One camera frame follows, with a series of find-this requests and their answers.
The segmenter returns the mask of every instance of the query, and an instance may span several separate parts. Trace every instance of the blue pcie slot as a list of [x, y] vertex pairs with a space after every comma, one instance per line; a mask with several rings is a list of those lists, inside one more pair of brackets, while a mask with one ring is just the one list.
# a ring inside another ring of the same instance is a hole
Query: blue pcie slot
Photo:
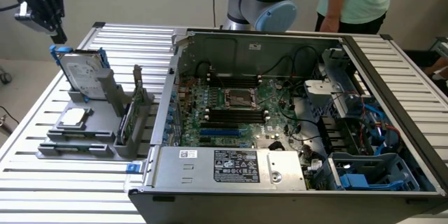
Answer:
[[206, 136], [241, 136], [238, 130], [201, 130], [200, 134]]

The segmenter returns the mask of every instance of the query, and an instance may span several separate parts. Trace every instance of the white wall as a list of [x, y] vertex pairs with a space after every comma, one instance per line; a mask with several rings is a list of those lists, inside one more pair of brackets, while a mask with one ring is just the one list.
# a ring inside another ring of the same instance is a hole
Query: white wall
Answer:
[[[212, 0], [64, 0], [68, 45], [76, 47], [94, 21], [152, 25], [210, 26]], [[317, 0], [293, 0], [298, 19], [292, 30], [313, 30]], [[14, 0], [0, 0], [6, 6]], [[217, 21], [226, 14], [226, 0], [216, 0]], [[0, 58], [49, 60], [50, 39], [0, 13]], [[448, 35], [448, 0], [393, 0], [382, 33], [405, 48], [426, 48], [437, 35]]]

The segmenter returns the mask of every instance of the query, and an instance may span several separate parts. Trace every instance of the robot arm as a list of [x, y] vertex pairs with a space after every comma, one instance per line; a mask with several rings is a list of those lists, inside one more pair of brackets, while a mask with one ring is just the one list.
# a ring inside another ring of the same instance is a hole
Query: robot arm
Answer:
[[[45, 32], [54, 44], [66, 42], [62, 30], [62, 0], [17, 0], [14, 14], [18, 22], [36, 31]], [[224, 29], [285, 31], [294, 22], [296, 5], [290, 0], [229, 0], [228, 20]]]
[[285, 31], [296, 20], [290, 0], [229, 0], [224, 29]]
[[17, 0], [20, 8], [14, 14], [16, 20], [36, 31], [45, 32], [56, 44], [66, 42], [62, 30], [64, 2], [62, 0]]

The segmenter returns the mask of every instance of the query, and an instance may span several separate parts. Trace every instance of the aluminum extrusion table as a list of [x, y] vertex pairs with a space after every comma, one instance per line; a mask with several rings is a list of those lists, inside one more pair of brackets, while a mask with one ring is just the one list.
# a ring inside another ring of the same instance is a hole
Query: aluminum extrusion table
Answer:
[[[96, 23], [78, 46], [106, 50], [116, 81], [125, 91], [133, 90], [133, 65], [141, 65], [144, 87], [156, 95], [157, 103], [172, 57], [173, 29]], [[448, 163], [446, 98], [393, 41], [374, 35], [356, 35], [353, 39]], [[0, 223], [144, 223], [122, 191], [126, 162], [34, 157], [37, 145], [69, 101], [68, 87], [60, 72], [0, 149]], [[138, 149], [140, 159], [148, 153], [156, 111], [154, 106]], [[141, 175], [130, 176], [130, 182], [138, 180]], [[437, 216], [417, 216], [402, 223], [446, 223], [444, 218], [448, 211]]]

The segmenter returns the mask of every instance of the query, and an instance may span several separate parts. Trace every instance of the black pants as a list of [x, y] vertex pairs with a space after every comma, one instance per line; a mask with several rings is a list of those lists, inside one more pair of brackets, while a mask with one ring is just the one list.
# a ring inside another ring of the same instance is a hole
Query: black pants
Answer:
[[[316, 22], [316, 31], [320, 30], [320, 26], [324, 21], [324, 16], [317, 13], [317, 22]], [[364, 23], [364, 24], [348, 24], [338, 22], [338, 33], [345, 34], [377, 34], [380, 31], [380, 27], [382, 25], [382, 21], [385, 19], [385, 14], [377, 18], [376, 20]]]

